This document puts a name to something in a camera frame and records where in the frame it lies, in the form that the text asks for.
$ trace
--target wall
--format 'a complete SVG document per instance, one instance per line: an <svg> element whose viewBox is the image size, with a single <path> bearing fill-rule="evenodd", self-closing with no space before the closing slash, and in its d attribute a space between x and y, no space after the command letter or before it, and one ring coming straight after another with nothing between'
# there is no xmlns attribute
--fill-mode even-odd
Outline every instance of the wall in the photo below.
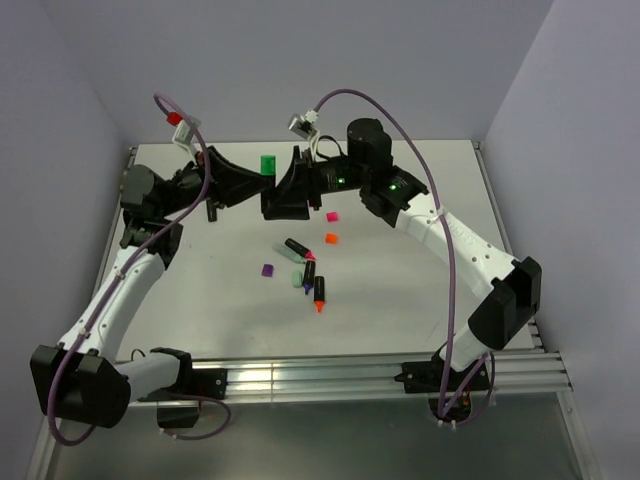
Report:
<svg viewBox="0 0 640 480"><path fill-rule="evenodd" d="M484 138L552 0L42 0L107 109L138 142L168 140L151 93L209 140L291 140L329 90L374 95L414 138ZM326 109L344 137L360 100Z"/></svg>
<svg viewBox="0 0 640 480"><path fill-rule="evenodd" d="M24 478L42 423L29 370L91 293L125 149L42 6L0 15L0 478Z"/></svg>
<svg viewBox="0 0 640 480"><path fill-rule="evenodd" d="M640 467L640 3L556 0L485 160L517 253L541 261L540 323L601 467Z"/></svg>

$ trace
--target red cap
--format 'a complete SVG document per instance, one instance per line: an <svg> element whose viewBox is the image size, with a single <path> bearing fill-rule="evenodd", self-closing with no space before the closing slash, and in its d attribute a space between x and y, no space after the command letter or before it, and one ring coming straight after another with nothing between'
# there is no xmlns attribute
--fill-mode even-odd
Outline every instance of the red cap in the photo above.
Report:
<svg viewBox="0 0 640 480"><path fill-rule="evenodd" d="M177 127L181 121L182 116L177 112L171 112L169 115L167 115L167 122L169 122L174 127Z"/></svg>

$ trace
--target green marker cap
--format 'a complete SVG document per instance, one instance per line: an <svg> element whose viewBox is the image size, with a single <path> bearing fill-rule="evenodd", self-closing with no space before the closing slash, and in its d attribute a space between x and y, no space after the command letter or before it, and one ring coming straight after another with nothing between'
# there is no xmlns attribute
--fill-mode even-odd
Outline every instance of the green marker cap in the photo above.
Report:
<svg viewBox="0 0 640 480"><path fill-rule="evenodd" d="M275 175L276 174L276 156L275 155L262 155L260 157L260 175Z"/></svg>

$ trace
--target translucent green object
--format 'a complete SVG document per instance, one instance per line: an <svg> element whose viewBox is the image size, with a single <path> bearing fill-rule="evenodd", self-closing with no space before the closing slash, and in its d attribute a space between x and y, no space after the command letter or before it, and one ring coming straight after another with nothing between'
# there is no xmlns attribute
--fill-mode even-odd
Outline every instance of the translucent green object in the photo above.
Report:
<svg viewBox="0 0 640 480"><path fill-rule="evenodd" d="M282 243L274 243L271 248L273 248L274 251L278 252L280 255L282 255L285 258L288 258L294 263L299 263L301 265L304 265L304 263L306 262L304 258L302 258L300 255L298 255L296 252L294 252L293 250L291 250L289 247L287 247Z"/></svg>
<svg viewBox="0 0 640 480"><path fill-rule="evenodd" d="M260 175L275 175L276 174L276 156L275 155L262 155L260 157Z"/></svg>
<svg viewBox="0 0 640 480"><path fill-rule="evenodd" d="M302 271L296 270L291 274L291 283L295 288L302 287Z"/></svg>

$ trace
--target purple cube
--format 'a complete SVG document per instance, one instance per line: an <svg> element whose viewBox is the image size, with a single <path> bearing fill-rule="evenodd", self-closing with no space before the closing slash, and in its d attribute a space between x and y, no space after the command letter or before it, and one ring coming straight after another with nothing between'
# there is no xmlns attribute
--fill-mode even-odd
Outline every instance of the purple cube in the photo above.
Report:
<svg viewBox="0 0 640 480"><path fill-rule="evenodd" d="M262 267L262 276L263 277L273 277L273 265L269 265L265 263Z"/></svg>

